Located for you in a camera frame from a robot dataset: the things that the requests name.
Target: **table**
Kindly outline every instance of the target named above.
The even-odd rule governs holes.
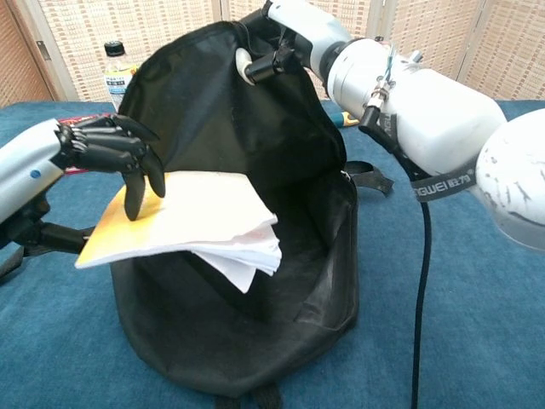
[[[500,101],[508,118],[545,101]],[[328,112],[339,108],[325,102]],[[110,112],[110,104],[23,103],[0,110],[0,146],[47,118]],[[401,408],[410,403],[422,217],[401,169],[355,128],[349,159],[393,178],[385,199],[359,191],[360,316],[327,355],[280,384],[285,408]],[[93,226],[119,175],[63,178],[47,221]],[[422,330],[421,407],[545,407],[545,255],[506,240],[468,193],[431,203],[433,255]],[[14,250],[0,251],[0,261]],[[107,267],[74,255],[26,260],[0,283],[0,407],[213,407],[160,377],[130,348]]]

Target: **yellow book cover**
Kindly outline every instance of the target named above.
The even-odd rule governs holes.
[[[165,186],[161,199],[146,178],[141,211],[134,221],[125,214],[122,187],[106,207],[76,268],[181,251],[191,243],[225,243],[278,221],[246,175],[177,171],[165,175]]]

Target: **door frame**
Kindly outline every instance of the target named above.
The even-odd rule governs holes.
[[[79,101],[76,88],[38,0],[5,0],[26,40],[34,61],[56,101]],[[47,50],[45,58],[38,47]]]

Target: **black backpack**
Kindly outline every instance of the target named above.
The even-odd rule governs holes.
[[[302,66],[256,86],[235,50],[273,50],[262,26],[218,22],[159,49],[120,113],[160,138],[166,171],[245,173],[268,208],[283,259],[247,294],[190,252],[111,265],[119,317],[135,352],[184,387],[238,407],[254,394],[281,407],[274,383],[331,349],[357,319],[356,184],[343,140]]]

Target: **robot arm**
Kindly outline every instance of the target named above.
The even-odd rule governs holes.
[[[106,115],[74,125],[56,120],[37,124],[0,149],[0,248],[10,241],[78,253],[85,238],[78,230],[41,222],[49,211],[45,193],[68,167],[120,172],[127,191],[125,212],[138,216],[145,178],[160,197],[165,194],[161,161],[149,147],[157,137],[141,124]]]
[[[545,138],[538,135],[545,110],[508,123],[488,96],[422,66],[419,52],[405,57],[391,45],[352,38],[304,0],[267,0],[251,17],[278,25],[283,35],[272,55],[256,61],[237,50],[246,82],[287,72],[294,55],[363,132],[419,174],[419,201],[468,190],[509,238],[545,250]],[[395,118],[396,135],[377,124],[384,114]]]

